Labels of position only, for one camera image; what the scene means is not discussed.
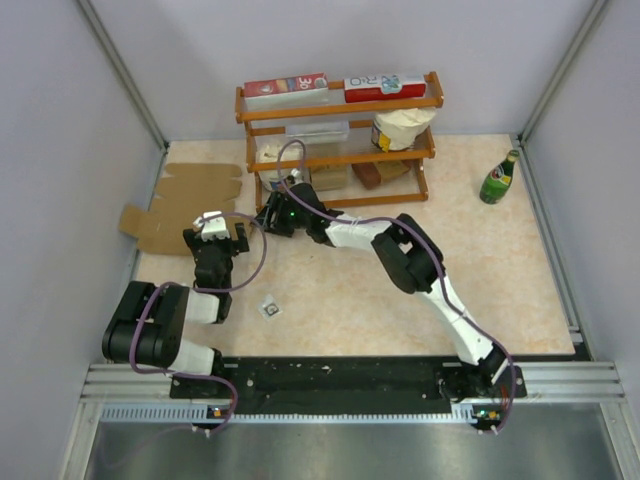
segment bottle label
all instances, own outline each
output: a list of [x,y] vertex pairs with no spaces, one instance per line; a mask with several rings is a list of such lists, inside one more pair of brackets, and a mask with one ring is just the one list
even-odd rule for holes
[[504,169],[502,165],[498,165],[493,172],[491,172],[491,178],[506,185],[507,187],[511,184],[511,177],[509,175],[504,174]]

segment food container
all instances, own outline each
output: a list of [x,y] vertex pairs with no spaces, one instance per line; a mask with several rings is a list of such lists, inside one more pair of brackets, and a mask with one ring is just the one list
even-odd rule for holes
[[427,84],[420,74],[372,75],[344,81],[347,103],[422,97],[426,91]]
[[435,108],[409,108],[377,113],[371,128],[371,141],[384,152],[405,150],[427,129],[435,115]]
[[249,110],[317,105],[329,101],[329,82],[324,73],[259,80],[244,84]]
[[349,138],[349,122],[318,122],[287,125],[285,134],[289,139],[297,138],[306,145],[344,142]]
[[[272,192],[278,189],[278,183],[280,183],[280,177],[278,177],[278,171],[276,170],[276,160],[278,159],[278,153],[285,145],[286,142],[277,140],[264,143],[258,148],[256,152],[256,163],[273,163],[273,170],[267,170],[260,172],[260,180],[262,185],[268,191]],[[291,145],[288,147],[282,155],[282,161],[287,162],[290,160],[300,160],[302,158],[302,147],[300,145]],[[308,169],[304,169],[303,178],[309,178]],[[291,169],[283,168],[280,170],[282,177],[286,178],[291,175]]]

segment cable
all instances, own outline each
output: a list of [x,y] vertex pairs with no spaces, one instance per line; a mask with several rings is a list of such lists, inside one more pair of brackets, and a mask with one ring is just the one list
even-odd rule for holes
[[[249,276],[249,278],[247,280],[245,280],[244,282],[242,282],[240,285],[236,285],[235,287],[230,287],[230,288],[194,288],[195,291],[200,292],[200,293],[229,293],[229,292],[234,292],[236,290],[239,290],[239,289],[247,286],[249,283],[251,283],[253,281],[253,279],[255,279],[258,276],[258,273],[260,273],[260,270],[262,270],[262,267],[264,266],[265,260],[267,258],[267,235],[264,233],[264,230],[262,229],[261,225],[258,223],[258,221],[256,219],[254,219],[253,217],[251,217],[249,215],[246,215],[244,213],[230,212],[230,213],[219,213],[217,215],[206,217],[206,218],[203,218],[202,221],[204,223],[204,222],[208,222],[208,221],[214,220],[214,219],[216,219],[218,217],[222,217],[222,218],[226,218],[226,217],[241,217],[241,218],[244,218],[246,220],[249,220],[251,223],[256,225],[256,227],[258,228],[258,231],[262,235],[262,256],[260,257],[260,263],[258,264],[258,266],[257,266],[256,270],[253,272],[253,274],[251,274],[251,276]],[[163,373],[163,374],[172,374],[174,377],[180,377],[180,378],[188,378],[188,379],[193,379],[193,380],[213,381],[213,382],[221,383],[224,386],[226,386],[229,390],[231,390],[231,405],[229,406],[229,409],[227,410],[227,414],[225,415],[225,417],[223,418],[221,423],[219,423],[218,425],[216,425],[213,429],[211,429],[209,431],[209,436],[210,436],[210,435],[213,435],[213,434],[216,434],[216,433],[220,432],[229,423],[229,421],[231,420],[231,417],[233,416],[233,413],[236,410],[236,407],[238,406],[238,391],[236,390],[236,388],[233,386],[233,384],[231,382],[229,382],[225,378],[217,377],[215,375],[196,375],[196,374],[193,374],[193,373],[175,372],[173,370],[168,370],[168,369],[165,369],[165,368],[145,368],[145,369],[142,369],[142,368],[138,367],[138,365],[136,364],[136,350],[138,348],[138,343],[140,342],[140,336],[142,334],[142,328],[144,327],[145,320],[147,320],[147,318],[149,318],[149,312],[151,312],[151,308],[155,304],[155,302],[158,299],[158,297],[162,294],[162,292],[164,292],[164,290],[167,287],[169,287],[171,285],[180,286],[180,284],[175,283],[175,282],[165,282],[165,283],[163,283],[162,285],[160,285],[159,287],[157,287],[153,291],[153,293],[149,297],[149,300],[147,300],[147,303],[145,304],[144,308],[142,309],[142,313],[140,314],[140,318],[138,319],[138,323],[136,325],[136,329],[135,329],[135,331],[133,333],[133,338],[131,339],[131,349],[129,350],[129,364],[131,365],[131,368],[133,369],[133,371],[136,372],[136,373],[140,373],[140,374]],[[107,461],[107,459],[105,458],[104,445],[103,445],[103,448],[100,451],[102,462],[104,463],[104,465],[107,468],[116,469],[116,468],[124,465],[131,458],[135,457],[138,453],[140,453],[140,451],[142,451],[143,449],[145,449],[146,447],[151,445],[153,442],[155,442],[161,436],[164,436],[166,433],[177,431],[177,430],[191,429],[191,428],[192,428],[191,426],[179,425],[179,426],[173,426],[173,427],[169,427],[167,429],[161,430],[160,432],[156,433],[155,435],[152,435],[151,437],[147,438],[146,440],[143,440],[142,442],[140,442],[138,445],[133,447],[131,449],[131,451],[124,458],[121,458],[120,460],[118,460],[117,462],[114,462],[114,463],[111,463],[111,462]]]
[[[282,147],[282,149],[280,149],[280,152],[278,152],[278,158],[276,159],[276,168],[277,168],[277,171],[278,171],[278,178],[281,179],[280,180],[280,184],[287,191],[287,193],[289,194],[289,196],[291,198],[293,198],[296,202],[298,202],[301,206],[306,208],[311,213],[314,213],[314,214],[316,214],[316,215],[318,215],[318,216],[320,216],[320,217],[322,217],[322,218],[324,218],[326,220],[329,220],[331,222],[337,222],[337,223],[342,223],[342,224],[345,224],[345,225],[351,225],[352,224],[351,221],[341,220],[339,218],[334,218],[334,217],[332,217],[330,215],[327,215],[324,212],[321,212],[317,208],[312,207],[311,205],[306,203],[304,200],[299,198],[295,193],[293,193],[291,191],[291,189],[287,185],[286,180],[282,176],[281,168],[280,168],[280,162],[282,160],[282,155],[284,154],[285,150],[287,148],[289,148],[291,145],[295,144],[295,143],[300,144],[300,146],[302,147],[302,158],[300,159],[300,165],[299,165],[298,168],[300,170],[302,170],[304,168],[304,162],[305,162],[305,160],[307,158],[307,147],[305,146],[305,144],[301,140],[298,140],[297,138],[293,139],[293,140],[290,140],[289,142],[285,143],[284,146]],[[372,217],[372,218],[367,218],[365,220],[360,220],[358,223],[367,224],[367,223],[381,222],[381,221],[382,222],[385,222],[385,221],[386,222],[391,222],[391,223],[399,226],[405,232],[409,233],[420,244],[420,246],[427,252],[429,257],[431,258],[431,261],[433,262],[433,264],[436,267],[436,272],[438,273],[438,279],[440,280],[440,287],[442,289],[442,294],[443,294],[444,300],[447,303],[447,305],[454,312],[456,312],[458,315],[460,315],[460,317],[465,322],[467,322],[476,332],[478,332],[480,335],[483,335],[484,337],[489,339],[500,350],[502,350],[502,353],[504,353],[505,358],[507,359],[507,363],[509,365],[509,371],[511,373],[511,388],[510,388],[510,391],[509,391],[509,402],[508,402],[508,404],[507,404],[507,406],[505,408],[504,416],[502,417],[502,421],[500,422],[500,424],[494,430],[494,433],[497,435],[498,433],[500,433],[500,431],[502,431],[502,429],[504,428],[504,426],[505,426],[505,424],[507,422],[507,419],[509,418],[509,415],[511,413],[511,406],[513,405],[513,399],[515,398],[515,395],[516,395],[516,377],[517,377],[517,375],[516,375],[516,367],[515,367],[515,364],[513,362],[513,357],[507,351],[505,346],[502,345],[502,343],[500,343],[496,338],[494,338],[489,333],[484,331],[474,321],[469,319],[462,310],[460,310],[456,305],[453,304],[453,302],[451,302],[451,300],[449,299],[449,296],[447,294],[447,287],[446,287],[445,282],[444,282],[445,275],[444,275],[444,272],[442,271],[442,267],[440,266],[440,262],[438,261],[438,258],[436,256],[436,254],[434,253],[434,251],[429,247],[427,242],[418,234],[418,232],[416,232],[414,229],[412,229],[409,225],[405,224],[404,222],[402,222],[402,221],[400,221],[400,220],[398,220],[396,218],[391,218],[391,217]]]

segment white wall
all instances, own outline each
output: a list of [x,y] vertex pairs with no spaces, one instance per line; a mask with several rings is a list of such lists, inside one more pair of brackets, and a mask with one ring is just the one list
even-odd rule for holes
[[520,132],[592,0],[93,0],[165,135],[238,137],[235,87],[436,70],[437,132]]
[[0,471],[57,475],[159,153],[70,0],[0,16]]
[[530,153],[596,353],[640,419],[640,3],[612,6]]

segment green glass bottle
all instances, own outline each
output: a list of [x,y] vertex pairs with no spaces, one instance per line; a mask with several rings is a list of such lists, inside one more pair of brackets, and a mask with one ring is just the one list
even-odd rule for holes
[[513,168],[518,158],[520,158],[520,152],[511,150],[507,158],[487,175],[480,189],[480,200],[493,205],[504,197],[511,186]]

